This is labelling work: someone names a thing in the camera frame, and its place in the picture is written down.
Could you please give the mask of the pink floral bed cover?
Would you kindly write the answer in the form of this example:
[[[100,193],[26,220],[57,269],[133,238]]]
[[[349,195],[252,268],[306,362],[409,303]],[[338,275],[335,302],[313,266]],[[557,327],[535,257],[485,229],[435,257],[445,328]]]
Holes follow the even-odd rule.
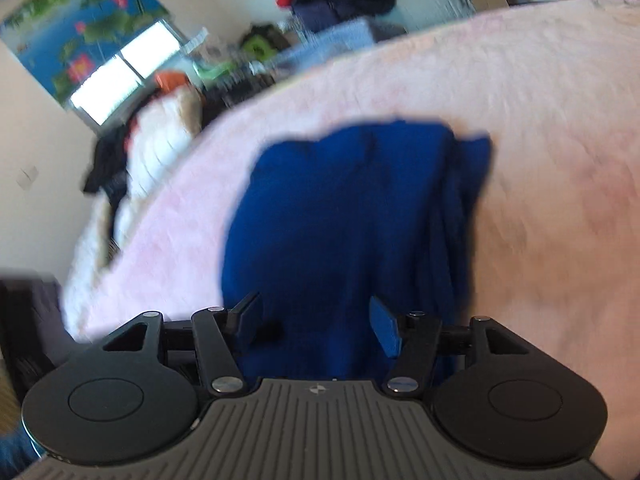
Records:
[[[214,120],[134,210],[96,272],[87,237],[62,298],[66,330],[102,336],[153,309],[221,302],[224,234],[258,155],[354,122],[438,120],[487,132],[471,311],[596,386],[593,458],[639,471],[639,5],[556,0],[485,12],[342,56]]]

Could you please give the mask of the light blue towel blanket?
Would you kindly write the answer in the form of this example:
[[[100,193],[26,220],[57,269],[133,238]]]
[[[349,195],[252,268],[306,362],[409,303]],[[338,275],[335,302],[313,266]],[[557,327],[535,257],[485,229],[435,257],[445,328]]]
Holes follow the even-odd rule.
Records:
[[[406,30],[396,24],[357,18],[308,37],[270,58],[267,67],[279,74],[293,76],[320,66],[332,58],[374,47],[380,42],[405,35]]]

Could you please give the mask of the wall switch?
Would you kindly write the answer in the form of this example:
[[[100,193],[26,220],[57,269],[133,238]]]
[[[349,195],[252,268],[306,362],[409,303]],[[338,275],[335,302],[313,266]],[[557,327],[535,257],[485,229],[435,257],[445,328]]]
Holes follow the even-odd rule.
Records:
[[[16,183],[23,191],[28,191],[34,185],[38,176],[39,170],[36,166],[22,168],[17,174]]]

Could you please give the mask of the bright window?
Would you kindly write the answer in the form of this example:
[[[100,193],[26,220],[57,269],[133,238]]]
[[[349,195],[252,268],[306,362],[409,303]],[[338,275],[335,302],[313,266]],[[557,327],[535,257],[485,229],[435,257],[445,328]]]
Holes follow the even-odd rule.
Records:
[[[164,21],[155,23],[83,82],[70,97],[70,105],[102,126],[181,47]]]

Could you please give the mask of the lotus flower window blind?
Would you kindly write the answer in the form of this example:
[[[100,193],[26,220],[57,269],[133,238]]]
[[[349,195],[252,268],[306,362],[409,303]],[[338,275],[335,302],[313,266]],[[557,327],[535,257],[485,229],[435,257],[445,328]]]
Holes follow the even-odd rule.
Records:
[[[1,40],[64,104],[126,44],[168,15],[158,0],[25,0],[1,22]]]

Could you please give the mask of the dark clothes pile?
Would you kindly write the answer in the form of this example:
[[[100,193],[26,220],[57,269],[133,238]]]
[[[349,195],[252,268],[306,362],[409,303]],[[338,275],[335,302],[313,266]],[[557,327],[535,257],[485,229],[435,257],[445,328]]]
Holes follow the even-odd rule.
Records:
[[[310,32],[322,32],[363,16],[389,14],[396,0],[292,0],[292,13]]]

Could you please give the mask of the green plastic item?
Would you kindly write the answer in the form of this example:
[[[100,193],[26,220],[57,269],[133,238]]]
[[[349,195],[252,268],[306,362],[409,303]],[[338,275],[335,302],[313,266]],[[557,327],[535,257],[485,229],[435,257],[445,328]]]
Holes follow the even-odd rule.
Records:
[[[225,76],[265,73],[266,64],[278,50],[261,34],[249,32],[239,42],[202,30],[204,38],[192,51],[194,72],[204,84]]]

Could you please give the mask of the blue knitted garment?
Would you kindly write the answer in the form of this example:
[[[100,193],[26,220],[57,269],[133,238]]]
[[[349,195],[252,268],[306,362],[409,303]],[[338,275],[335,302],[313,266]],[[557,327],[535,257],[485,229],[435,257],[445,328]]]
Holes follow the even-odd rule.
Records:
[[[432,122],[361,124],[259,157],[228,231],[221,291],[257,294],[234,352],[246,378],[374,379],[393,339],[371,312],[452,323],[470,287],[469,229],[488,136]]]

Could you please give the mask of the orange cloth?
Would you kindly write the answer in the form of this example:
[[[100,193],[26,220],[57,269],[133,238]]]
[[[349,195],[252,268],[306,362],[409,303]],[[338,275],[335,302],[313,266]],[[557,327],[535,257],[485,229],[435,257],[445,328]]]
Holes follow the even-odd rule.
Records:
[[[191,83],[186,73],[180,70],[160,70],[154,75],[154,81],[161,92],[167,94]]]

